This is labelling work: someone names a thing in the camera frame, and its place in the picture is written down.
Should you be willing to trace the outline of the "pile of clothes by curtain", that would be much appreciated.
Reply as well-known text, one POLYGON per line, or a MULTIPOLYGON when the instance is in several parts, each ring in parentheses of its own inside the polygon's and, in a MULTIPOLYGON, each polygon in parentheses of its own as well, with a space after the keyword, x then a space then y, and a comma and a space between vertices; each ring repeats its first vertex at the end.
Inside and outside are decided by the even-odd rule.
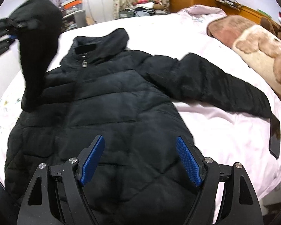
POLYGON ((131 4, 125 3, 118 12, 118 18, 146 17, 156 15, 168 15, 170 13, 167 5, 155 0, 138 0, 131 4))

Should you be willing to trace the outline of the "wooden bookshelf with items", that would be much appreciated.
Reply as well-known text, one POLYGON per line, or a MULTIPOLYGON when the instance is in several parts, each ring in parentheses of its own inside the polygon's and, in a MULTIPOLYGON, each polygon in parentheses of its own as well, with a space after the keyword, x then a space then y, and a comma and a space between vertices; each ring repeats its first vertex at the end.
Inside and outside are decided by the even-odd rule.
POLYGON ((61 11, 63 15, 62 33, 88 25, 82 0, 69 0, 62 3, 61 11))

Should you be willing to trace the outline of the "black phone on bed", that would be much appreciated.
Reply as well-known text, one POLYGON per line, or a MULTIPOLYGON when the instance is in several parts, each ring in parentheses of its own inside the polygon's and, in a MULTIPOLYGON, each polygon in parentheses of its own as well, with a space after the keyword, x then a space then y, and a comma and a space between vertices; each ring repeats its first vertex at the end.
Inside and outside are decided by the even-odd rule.
POLYGON ((270 140, 268 149, 272 156, 275 159, 278 159, 280 156, 280 141, 281 141, 281 130, 280 130, 280 121, 273 114, 270 120, 271 122, 271 131, 270 131, 270 140))

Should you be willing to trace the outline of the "brown beige plush blanket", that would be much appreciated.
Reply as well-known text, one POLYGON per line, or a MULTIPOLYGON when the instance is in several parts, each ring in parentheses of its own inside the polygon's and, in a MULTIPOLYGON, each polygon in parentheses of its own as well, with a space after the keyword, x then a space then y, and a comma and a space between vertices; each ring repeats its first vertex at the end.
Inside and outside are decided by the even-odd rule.
POLYGON ((207 35, 236 52, 281 100, 281 40, 255 22, 230 15, 207 26, 207 35))

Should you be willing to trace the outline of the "wooden headboard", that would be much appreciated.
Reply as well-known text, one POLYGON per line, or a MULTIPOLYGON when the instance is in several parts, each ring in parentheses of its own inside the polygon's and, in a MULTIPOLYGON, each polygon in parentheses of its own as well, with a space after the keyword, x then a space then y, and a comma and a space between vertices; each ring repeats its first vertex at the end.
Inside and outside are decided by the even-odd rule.
POLYGON ((258 12, 245 5, 239 4, 235 0, 214 0, 214 1, 217 4, 217 6, 226 13, 226 15, 240 15, 257 24, 260 24, 261 18, 263 17, 271 20, 271 17, 269 15, 258 12))

